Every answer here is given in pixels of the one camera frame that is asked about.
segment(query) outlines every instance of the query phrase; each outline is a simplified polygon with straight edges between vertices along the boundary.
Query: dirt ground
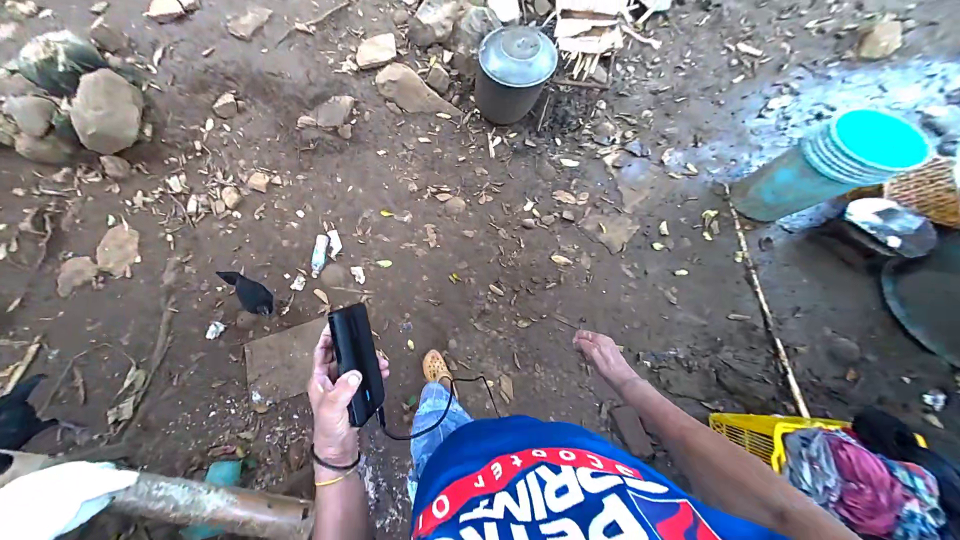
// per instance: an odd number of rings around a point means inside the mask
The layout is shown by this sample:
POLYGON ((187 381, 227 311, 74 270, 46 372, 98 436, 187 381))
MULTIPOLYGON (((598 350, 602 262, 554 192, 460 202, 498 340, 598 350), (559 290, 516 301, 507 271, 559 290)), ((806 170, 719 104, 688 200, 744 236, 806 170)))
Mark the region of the dirt ground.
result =
MULTIPOLYGON (((639 371, 700 419, 706 420, 712 410, 791 412, 756 297, 743 266, 734 260, 739 248, 716 183, 735 180, 774 156, 794 140, 797 129, 817 114, 835 110, 835 96, 913 110, 920 101, 917 95, 933 99, 955 81, 960 36, 939 21, 956 20, 960 4, 924 0, 912 9, 909 4, 678 3, 668 16, 655 16, 648 26, 663 40, 659 51, 628 40, 616 59, 622 69, 614 70, 612 89, 550 86, 538 131, 536 114, 506 128, 494 128, 475 116, 460 127, 429 114, 396 115, 377 94, 374 71, 337 72, 363 36, 382 32, 401 38, 405 62, 423 62, 392 22, 392 12, 403 7, 398 2, 361 0, 330 17, 315 36, 293 33, 279 45, 294 21, 315 17, 334 3, 274 3, 269 6, 273 17, 251 42, 239 41, 225 29, 227 17, 244 9, 239 3, 206 0, 182 22, 162 26, 142 16, 145 2, 114 3, 107 19, 131 36, 139 55, 149 58, 165 47, 152 79, 158 89, 146 93, 157 135, 154 142, 122 154, 142 163, 149 174, 134 174, 118 191, 106 183, 77 186, 68 198, 76 208, 75 222, 54 234, 37 271, 30 268, 36 246, 29 242, 0 263, 0 305, 24 296, 16 309, 0 314, 0 331, 8 339, 28 342, 43 336, 31 373, 55 379, 71 357, 89 350, 76 362, 84 378, 85 402, 78 402, 70 377, 47 414, 87 426, 93 440, 58 438, 50 431, 29 450, 59 453, 111 439, 106 410, 115 405, 131 361, 142 363, 153 352, 162 314, 157 301, 160 275, 174 256, 182 261, 172 317, 174 341, 147 394, 145 413, 132 427, 137 450, 130 463, 151 472, 193 476, 213 459, 208 449, 238 444, 256 459, 244 485, 276 489, 304 463, 310 433, 306 396, 255 411, 246 388, 243 344, 320 316, 322 303, 310 292, 315 287, 322 288, 335 307, 361 297, 366 301, 377 346, 392 362, 387 417, 397 429, 404 426, 402 404, 420 391, 420 359, 436 348, 446 351, 458 367, 455 375, 483 374, 496 381, 493 393, 501 413, 573 422, 616 440, 607 416, 616 398, 572 351, 574 327, 611 335, 639 371), (856 25, 867 12, 885 10, 916 21, 905 34, 904 46, 885 61, 851 60, 856 25), (769 61, 735 54, 732 46, 744 40, 761 48, 769 61), (215 47, 213 53, 202 56, 210 47, 215 47), (890 91, 883 80, 890 73, 920 93, 890 91), (767 99, 786 86, 808 99, 797 99, 787 112, 790 117, 760 114, 767 99), (202 190, 204 178, 215 169, 245 178, 256 167, 276 171, 283 185, 247 195, 239 218, 207 216, 196 226, 181 219, 178 203, 169 195, 144 209, 128 204, 137 190, 149 193, 180 170, 180 157, 195 154, 193 141, 203 136, 201 128, 212 116, 210 105, 230 90, 246 102, 246 110, 216 122, 206 150, 185 161, 187 184, 202 190), (323 138, 308 147, 296 130, 297 118, 338 94, 357 99, 352 138, 323 138), (616 184, 585 133, 604 120, 635 131, 651 148, 651 160, 659 162, 665 150, 674 149, 665 168, 680 173, 651 173, 656 181, 649 196, 633 210, 640 229, 616 255, 592 241, 576 222, 558 218, 549 227, 534 229, 522 224, 530 217, 523 210, 527 200, 536 202, 542 215, 572 210, 577 221, 588 209, 613 214, 621 207, 616 184), (487 149, 491 131, 505 142, 496 148, 495 158, 487 149), (420 137, 431 142, 419 142, 420 137), (576 159, 580 165, 564 168, 559 158, 576 159), (673 161, 678 168, 671 168, 673 161), (538 166, 544 162, 557 168, 556 178, 538 166), (692 169, 685 167, 688 162, 692 169), (440 184, 467 200, 466 211, 454 216, 444 212, 426 189, 440 184), (556 189, 586 192, 588 201, 564 205, 551 197, 556 189), (261 205, 265 207, 254 212, 261 205), (701 215, 707 209, 720 210, 720 234, 711 241, 702 235, 701 215), (298 217, 297 210, 304 217, 298 217), (381 210, 398 215, 409 211, 413 219, 403 223, 381 210), (142 261, 133 267, 132 278, 107 279, 99 290, 85 286, 60 298, 60 262, 67 254, 93 255, 109 215, 122 217, 140 232, 142 261), (659 232, 664 220, 669 236, 659 232), (236 328, 239 305, 214 272, 242 269, 286 301, 298 269, 309 271, 322 222, 335 226, 344 240, 337 263, 364 266, 367 282, 362 289, 370 292, 334 289, 308 279, 285 315, 258 320, 248 331, 236 328), (425 241, 428 224, 435 226, 436 247, 425 241), (474 235, 466 237, 464 231, 474 235), (653 242, 669 249, 656 251, 653 242), (550 258, 554 254, 574 263, 558 266, 550 258), (393 265, 374 264, 382 259, 393 265), (675 274, 681 269, 687 275, 675 274), (453 273, 459 281, 450 278, 453 273), (504 295, 492 292, 491 284, 504 295), (731 313, 750 319, 731 320, 731 313), (227 331, 218 339, 204 339, 207 325, 216 320, 227 323, 227 331), (99 344, 108 346, 95 348, 99 344), (508 403, 499 394, 501 376, 513 382, 508 403)), ((43 7, 54 16, 24 21, 11 39, 0 43, 3 58, 12 58, 31 36, 64 27, 80 34, 95 18, 87 4, 51 0, 43 7)), ((462 96, 461 104, 467 103, 471 87, 457 86, 453 93, 462 96)), ((535 112, 542 107, 540 102, 535 112)), ((93 164, 95 157, 80 161, 93 164)), ((2 236, 15 229, 25 209, 51 199, 34 195, 33 189, 58 169, 29 163, 10 150, 0 153, 0 169, 0 221, 9 225, 2 236), (17 188, 26 194, 17 196, 17 188)), ((951 400, 940 415, 945 430, 920 420, 925 391, 941 387, 953 394, 951 370, 901 331, 885 311, 876 280, 804 232, 755 224, 749 239, 811 412, 846 419, 863 405, 881 404, 954 454, 960 424, 951 412, 958 405, 951 400), (763 238, 772 243, 761 242, 763 238), (759 243, 772 248, 760 251, 759 243), (851 353, 838 336, 851 340, 859 351, 851 353)), ((0 348, 0 366, 19 360, 24 349, 0 348)), ((51 381, 42 384, 36 399, 46 400, 52 388, 51 381)), ((494 415, 479 383, 465 385, 461 392, 469 411, 494 415)), ((373 424, 362 436, 368 456, 364 475, 378 534, 404 537, 410 509, 404 483, 408 448, 387 439, 373 424)), ((678 477, 662 451, 654 465, 678 477)), ((106 538, 109 533, 91 530, 83 537, 106 538)), ((162 538, 172 530, 152 526, 151 533, 162 538)))

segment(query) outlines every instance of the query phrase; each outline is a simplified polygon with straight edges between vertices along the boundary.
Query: black bracelet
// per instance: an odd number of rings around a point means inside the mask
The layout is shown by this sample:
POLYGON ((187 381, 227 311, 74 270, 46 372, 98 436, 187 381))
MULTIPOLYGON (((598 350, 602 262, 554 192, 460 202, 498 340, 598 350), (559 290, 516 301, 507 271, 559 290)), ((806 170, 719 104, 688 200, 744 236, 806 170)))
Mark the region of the black bracelet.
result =
POLYGON ((355 460, 354 462, 350 463, 349 465, 347 465, 346 467, 345 467, 345 466, 342 466, 342 465, 332 465, 332 464, 327 463, 326 461, 323 461, 322 459, 320 459, 320 457, 317 455, 317 447, 314 446, 314 445, 312 445, 312 444, 310 445, 310 453, 313 455, 313 461, 314 461, 316 464, 320 465, 321 467, 325 467, 325 468, 327 468, 327 469, 332 469, 332 470, 334 470, 334 471, 351 471, 351 470, 355 469, 357 465, 360 464, 360 453, 359 453, 359 452, 357 452, 357 458, 356 458, 356 460, 355 460))

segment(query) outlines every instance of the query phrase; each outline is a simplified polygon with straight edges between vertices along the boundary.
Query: woven basket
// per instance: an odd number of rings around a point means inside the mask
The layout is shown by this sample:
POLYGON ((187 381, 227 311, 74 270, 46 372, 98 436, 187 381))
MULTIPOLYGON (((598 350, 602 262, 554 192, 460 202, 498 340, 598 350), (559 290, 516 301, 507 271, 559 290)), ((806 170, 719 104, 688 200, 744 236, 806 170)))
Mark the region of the woven basket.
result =
POLYGON ((883 198, 912 209, 930 221, 960 229, 960 189, 956 160, 937 156, 917 170, 883 185, 883 198))

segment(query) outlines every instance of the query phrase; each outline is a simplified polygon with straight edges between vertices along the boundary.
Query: metal pipe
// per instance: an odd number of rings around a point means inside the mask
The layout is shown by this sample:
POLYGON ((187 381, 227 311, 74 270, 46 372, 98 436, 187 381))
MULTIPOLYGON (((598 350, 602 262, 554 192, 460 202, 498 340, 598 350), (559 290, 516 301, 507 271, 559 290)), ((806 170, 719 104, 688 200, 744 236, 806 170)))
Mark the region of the metal pipe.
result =
POLYGON ((114 495, 110 508, 183 526, 207 524, 254 538, 306 540, 313 529, 310 501, 151 473, 140 473, 136 484, 114 495))

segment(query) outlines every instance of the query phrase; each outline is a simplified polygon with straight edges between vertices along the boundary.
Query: pot lid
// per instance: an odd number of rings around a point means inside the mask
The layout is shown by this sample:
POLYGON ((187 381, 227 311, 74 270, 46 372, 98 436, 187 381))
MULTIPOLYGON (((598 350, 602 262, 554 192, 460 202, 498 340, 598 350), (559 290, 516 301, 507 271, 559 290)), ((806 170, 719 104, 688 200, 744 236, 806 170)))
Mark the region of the pot lid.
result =
POLYGON ((541 31, 529 26, 504 26, 480 43, 480 67, 504 86, 536 86, 557 68, 557 47, 541 31))

